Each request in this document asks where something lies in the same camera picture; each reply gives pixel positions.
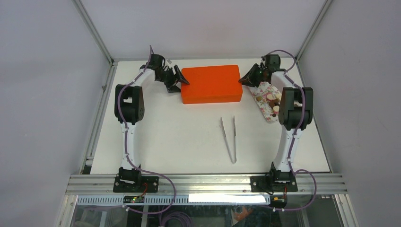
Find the orange box lid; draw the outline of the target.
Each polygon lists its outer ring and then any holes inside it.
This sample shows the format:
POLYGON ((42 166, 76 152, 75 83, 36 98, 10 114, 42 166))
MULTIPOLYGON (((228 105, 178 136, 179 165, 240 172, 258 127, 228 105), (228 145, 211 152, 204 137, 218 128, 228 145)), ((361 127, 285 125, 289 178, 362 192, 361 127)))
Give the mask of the orange box lid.
POLYGON ((238 65, 219 65, 182 69, 189 84, 181 85, 182 103, 210 104, 240 102, 243 87, 238 65))

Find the metal tongs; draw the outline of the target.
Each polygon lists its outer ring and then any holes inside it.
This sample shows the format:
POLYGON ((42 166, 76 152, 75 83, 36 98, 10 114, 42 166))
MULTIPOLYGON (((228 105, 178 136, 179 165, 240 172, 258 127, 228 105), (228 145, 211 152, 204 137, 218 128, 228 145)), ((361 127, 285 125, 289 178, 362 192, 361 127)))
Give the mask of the metal tongs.
POLYGON ((220 127, 222 130, 224 143, 225 143, 230 161, 234 165, 237 163, 237 155, 236 155, 237 133, 236 133, 235 116, 232 117, 231 121, 232 121, 232 133, 231 134, 232 134, 233 138, 229 139, 228 138, 229 134, 226 132, 223 117, 220 117, 220 127))

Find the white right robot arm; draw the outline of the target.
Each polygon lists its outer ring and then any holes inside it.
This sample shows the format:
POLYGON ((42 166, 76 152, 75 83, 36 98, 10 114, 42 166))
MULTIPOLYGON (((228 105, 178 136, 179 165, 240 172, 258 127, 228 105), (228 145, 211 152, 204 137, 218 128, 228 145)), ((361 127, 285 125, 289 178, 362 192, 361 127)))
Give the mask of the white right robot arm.
POLYGON ((267 187, 280 191, 294 180, 293 160, 302 132, 313 118, 314 92, 292 80, 281 67, 279 52, 272 51, 240 76, 237 65, 173 68, 166 82, 169 92, 179 92, 189 104, 238 103, 248 87, 265 118, 277 118, 282 127, 276 158, 267 175, 267 187))

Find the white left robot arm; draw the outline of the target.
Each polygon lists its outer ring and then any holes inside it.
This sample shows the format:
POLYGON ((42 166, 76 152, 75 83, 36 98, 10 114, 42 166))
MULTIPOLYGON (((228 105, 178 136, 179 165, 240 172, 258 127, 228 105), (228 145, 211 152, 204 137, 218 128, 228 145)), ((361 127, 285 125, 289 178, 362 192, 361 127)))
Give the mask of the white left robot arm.
POLYGON ((114 115, 123 135, 122 162, 117 179, 118 184, 124 183, 130 192, 137 192, 142 187, 140 157, 134 141, 137 125, 145 115, 144 88, 152 81, 163 83, 168 93, 181 92, 178 83, 189 84, 178 65, 172 65, 162 55, 152 53, 132 81, 116 85, 114 115))

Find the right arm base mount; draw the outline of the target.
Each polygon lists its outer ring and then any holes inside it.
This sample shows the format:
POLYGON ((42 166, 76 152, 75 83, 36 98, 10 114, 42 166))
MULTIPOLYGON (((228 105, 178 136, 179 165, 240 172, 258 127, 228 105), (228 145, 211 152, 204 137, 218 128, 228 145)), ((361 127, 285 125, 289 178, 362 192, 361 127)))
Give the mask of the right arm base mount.
POLYGON ((266 192, 266 193, 276 193, 276 192, 297 192, 298 186, 295 180, 290 182, 279 183, 273 181, 271 177, 267 175, 250 177, 250 186, 252 192, 266 192))

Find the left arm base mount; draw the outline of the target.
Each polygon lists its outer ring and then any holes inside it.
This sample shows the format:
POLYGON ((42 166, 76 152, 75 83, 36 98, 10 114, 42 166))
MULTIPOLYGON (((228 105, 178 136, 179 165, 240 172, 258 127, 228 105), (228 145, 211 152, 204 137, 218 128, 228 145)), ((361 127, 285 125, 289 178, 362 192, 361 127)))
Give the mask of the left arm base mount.
POLYGON ((156 193, 158 192, 159 177, 157 176, 145 176, 142 177, 138 182, 123 180, 119 177, 115 177, 113 192, 114 193, 156 193))

